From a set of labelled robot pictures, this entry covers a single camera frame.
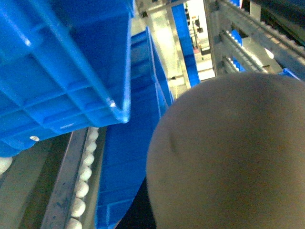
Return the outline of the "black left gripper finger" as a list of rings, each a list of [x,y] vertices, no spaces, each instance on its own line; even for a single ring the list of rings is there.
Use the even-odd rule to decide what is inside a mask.
[[[155,229],[156,223],[150,205],[146,178],[144,178],[126,214],[115,226],[116,229]]]

